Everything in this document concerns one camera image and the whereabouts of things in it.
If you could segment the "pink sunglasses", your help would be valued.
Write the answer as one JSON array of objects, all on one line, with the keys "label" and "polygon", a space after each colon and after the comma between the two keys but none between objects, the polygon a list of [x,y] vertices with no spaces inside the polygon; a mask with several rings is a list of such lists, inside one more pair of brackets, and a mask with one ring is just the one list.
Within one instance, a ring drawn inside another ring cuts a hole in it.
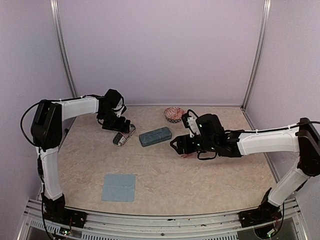
[{"label": "pink sunglasses", "polygon": [[195,156],[196,156],[195,153],[190,153],[190,154],[184,154],[181,157],[185,159],[185,158],[194,158]]}]

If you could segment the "american flag glasses case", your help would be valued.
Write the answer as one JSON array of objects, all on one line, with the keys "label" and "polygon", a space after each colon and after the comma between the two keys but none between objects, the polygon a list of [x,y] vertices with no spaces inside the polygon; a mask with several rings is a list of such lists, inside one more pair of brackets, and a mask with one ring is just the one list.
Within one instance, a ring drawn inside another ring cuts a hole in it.
[{"label": "american flag glasses case", "polygon": [[134,124],[130,124],[129,133],[118,132],[112,140],[113,144],[117,147],[123,146],[135,131],[136,131],[136,126]]}]

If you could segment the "blue-green leather glasses case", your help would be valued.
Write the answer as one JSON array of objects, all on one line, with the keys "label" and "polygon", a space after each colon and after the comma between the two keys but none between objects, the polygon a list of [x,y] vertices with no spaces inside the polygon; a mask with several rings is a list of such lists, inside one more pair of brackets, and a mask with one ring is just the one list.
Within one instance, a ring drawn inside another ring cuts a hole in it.
[{"label": "blue-green leather glasses case", "polygon": [[139,135],[139,141],[142,147],[162,143],[170,140],[171,138],[172,132],[168,127],[158,128]]}]

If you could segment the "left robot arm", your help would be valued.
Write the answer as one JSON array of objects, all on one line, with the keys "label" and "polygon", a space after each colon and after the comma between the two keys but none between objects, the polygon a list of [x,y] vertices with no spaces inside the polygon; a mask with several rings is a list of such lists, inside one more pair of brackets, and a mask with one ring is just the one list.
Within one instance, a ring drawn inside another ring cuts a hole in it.
[{"label": "left robot arm", "polygon": [[38,154],[38,172],[43,185],[43,200],[54,203],[49,212],[63,223],[70,218],[64,207],[64,194],[58,174],[58,151],[63,139],[63,122],[79,116],[95,114],[102,129],[130,133],[131,121],[123,116],[127,107],[124,97],[115,89],[105,95],[85,95],[63,100],[41,100],[37,106],[31,135]]}]

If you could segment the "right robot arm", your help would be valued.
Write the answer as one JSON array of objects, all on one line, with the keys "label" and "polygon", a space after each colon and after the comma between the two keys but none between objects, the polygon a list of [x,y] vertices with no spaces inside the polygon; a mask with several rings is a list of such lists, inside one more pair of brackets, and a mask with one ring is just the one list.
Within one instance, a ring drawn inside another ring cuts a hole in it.
[{"label": "right robot arm", "polygon": [[215,156],[240,158],[257,153],[293,152],[298,160],[289,172],[268,190],[256,210],[256,218],[266,222],[280,205],[311,177],[320,174],[320,135],[315,121],[301,118],[298,123],[264,130],[226,130],[216,114],[182,116],[188,134],[177,136],[170,146],[179,155],[213,152]]}]

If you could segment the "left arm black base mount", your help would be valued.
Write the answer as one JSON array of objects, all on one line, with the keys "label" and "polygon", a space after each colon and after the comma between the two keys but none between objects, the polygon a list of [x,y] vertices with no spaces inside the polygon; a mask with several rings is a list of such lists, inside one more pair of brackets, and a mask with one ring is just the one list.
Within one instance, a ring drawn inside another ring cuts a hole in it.
[{"label": "left arm black base mount", "polygon": [[84,228],[87,220],[87,213],[80,210],[66,208],[65,195],[62,194],[58,199],[52,200],[41,194],[42,216],[45,220],[59,223],[66,226]]}]

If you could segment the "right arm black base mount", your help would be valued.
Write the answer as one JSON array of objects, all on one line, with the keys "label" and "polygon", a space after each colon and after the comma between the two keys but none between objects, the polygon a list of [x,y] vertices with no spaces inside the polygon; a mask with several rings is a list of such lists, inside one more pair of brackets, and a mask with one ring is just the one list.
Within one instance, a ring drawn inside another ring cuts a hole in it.
[{"label": "right arm black base mount", "polygon": [[238,213],[239,221],[242,228],[260,225],[274,221],[276,220],[276,218],[282,218],[280,207],[274,206],[268,202],[268,196],[271,192],[271,189],[272,188],[269,188],[265,193],[260,205],[257,208],[240,211]]}]

